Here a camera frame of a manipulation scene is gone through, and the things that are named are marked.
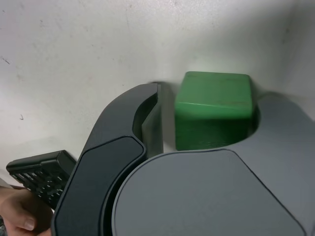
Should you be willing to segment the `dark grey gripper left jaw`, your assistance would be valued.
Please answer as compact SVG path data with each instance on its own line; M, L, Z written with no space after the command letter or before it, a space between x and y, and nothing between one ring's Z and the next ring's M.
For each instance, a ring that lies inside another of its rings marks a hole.
M161 86L138 85L102 111L55 210L54 236L110 236L115 197L126 177L148 158L142 125L159 106Z

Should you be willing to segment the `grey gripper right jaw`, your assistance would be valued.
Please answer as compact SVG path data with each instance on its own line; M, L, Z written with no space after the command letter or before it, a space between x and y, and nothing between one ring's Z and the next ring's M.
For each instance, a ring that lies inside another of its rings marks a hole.
M123 182L115 236L312 236L315 123L278 95L259 100L247 139L153 157Z

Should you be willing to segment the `person's hand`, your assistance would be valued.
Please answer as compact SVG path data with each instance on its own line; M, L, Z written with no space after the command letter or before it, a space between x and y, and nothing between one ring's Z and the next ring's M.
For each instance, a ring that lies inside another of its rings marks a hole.
M8 236L50 236L53 212L27 189L0 188L0 216Z

